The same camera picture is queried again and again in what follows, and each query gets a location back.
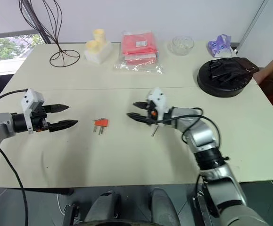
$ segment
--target orange component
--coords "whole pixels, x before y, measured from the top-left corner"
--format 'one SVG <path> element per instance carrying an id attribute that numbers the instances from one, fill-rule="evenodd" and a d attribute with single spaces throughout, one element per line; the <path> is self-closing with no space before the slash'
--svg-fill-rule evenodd
<path id="1" fill-rule="evenodd" d="M 95 126 L 103 126 L 103 127 L 107 127 L 109 123 L 108 119 L 101 119 L 101 120 L 96 120 L 94 121 L 94 125 Z"/>

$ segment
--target white table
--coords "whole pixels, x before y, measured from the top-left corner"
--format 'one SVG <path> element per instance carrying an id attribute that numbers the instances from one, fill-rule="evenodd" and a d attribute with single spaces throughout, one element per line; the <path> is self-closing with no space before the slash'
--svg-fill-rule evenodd
<path id="1" fill-rule="evenodd" d="M 153 128 L 128 118 L 145 113 L 132 106 L 150 89 L 52 90 L 42 92 L 46 104 L 70 109 L 49 115 L 50 122 L 77 119 L 74 127 L 49 133 L 17 134 L 1 148 L 25 187 L 119 186 L 194 183 L 193 154 L 171 127 Z M 232 98 L 217 98 L 197 87 L 164 88 L 172 106 L 195 107 L 217 123 L 221 152 L 239 181 L 273 179 L 273 108 L 258 86 L 247 86 Z M 22 94 L 0 101 L 0 112 L 19 112 Z M 110 126 L 99 136 L 93 119 L 106 117 Z M 18 187 L 0 155 L 0 187 Z"/>
<path id="2" fill-rule="evenodd" d="M 80 60 L 70 67 L 52 67 L 49 58 L 58 48 L 50 44 L 36 46 L 6 90 L 28 87 L 33 87 L 38 91 L 195 87 L 198 86 L 199 68 L 205 62 L 215 59 L 208 53 L 204 41 L 196 42 L 194 48 L 186 56 L 175 56 L 166 48 L 166 43 L 160 43 L 160 62 L 165 73 L 131 73 L 113 69 L 119 56 L 120 44 L 113 44 L 111 56 L 101 65 L 85 59 L 83 54 L 85 44 L 64 44 L 63 48 L 78 51 L 81 54 Z M 256 82 L 251 81 L 250 84 L 256 85 Z"/>
<path id="3" fill-rule="evenodd" d="M 70 47 L 83 49 L 82 44 Z M 23 185 L 56 188 L 194 183 L 198 167 L 193 154 L 181 142 L 179 131 L 163 127 L 151 137 L 152 127 L 126 116 L 128 112 L 146 113 L 132 103 L 144 101 L 155 86 L 164 87 L 170 106 L 204 109 L 205 115 L 219 126 L 220 150 L 231 158 L 229 163 L 240 182 L 273 179 L 273 107 L 254 81 L 231 98 L 204 93 L 193 78 L 196 70 L 211 59 L 204 48 L 204 43 L 196 43 L 193 57 L 191 53 L 181 58 L 173 56 L 175 60 L 167 53 L 166 76 L 113 72 L 117 52 L 101 67 L 82 58 L 72 67 L 53 68 L 48 66 L 47 58 L 54 49 L 37 47 L 4 92 L 33 87 L 43 93 L 45 104 L 70 106 L 64 112 L 49 114 L 48 121 L 79 122 L 66 130 L 21 133 L 2 142 L 1 148 Z M 43 64 L 42 68 L 35 67 L 36 60 Z M 0 100 L 0 113 L 21 112 L 22 96 L 14 94 Z M 110 119 L 110 125 L 99 136 L 93 133 L 92 120 L 101 117 Z M 1 155 L 0 187 L 18 187 Z"/>

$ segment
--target clear plastic bag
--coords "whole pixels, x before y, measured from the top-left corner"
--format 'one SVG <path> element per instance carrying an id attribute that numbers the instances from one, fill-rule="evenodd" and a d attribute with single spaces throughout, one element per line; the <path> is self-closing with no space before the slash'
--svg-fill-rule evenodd
<path id="1" fill-rule="evenodd" d="M 153 32 L 125 32 L 114 68 L 127 71 L 163 73 Z"/>

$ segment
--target purple packaging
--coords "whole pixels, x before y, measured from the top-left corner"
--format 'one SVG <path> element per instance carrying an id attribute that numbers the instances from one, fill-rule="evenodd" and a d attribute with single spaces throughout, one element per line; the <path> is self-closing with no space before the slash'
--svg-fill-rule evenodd
<path id="1" fill-rule="evenodd" d="M 231 39 L 230 35 L 219 35 L 216 40 L 208 42 L 207 48 L 213 57 L 231 57 Z"/>

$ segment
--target person's arm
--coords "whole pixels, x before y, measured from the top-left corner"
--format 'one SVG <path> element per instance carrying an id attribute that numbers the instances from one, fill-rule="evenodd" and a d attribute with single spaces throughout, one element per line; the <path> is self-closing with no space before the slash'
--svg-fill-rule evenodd
<path id="1" fill-rule="evenodd" d="M 260 84 L 271 73 L 273 73 L 273 60 L 265 68 L 256 72 L 253 78 Z"/>

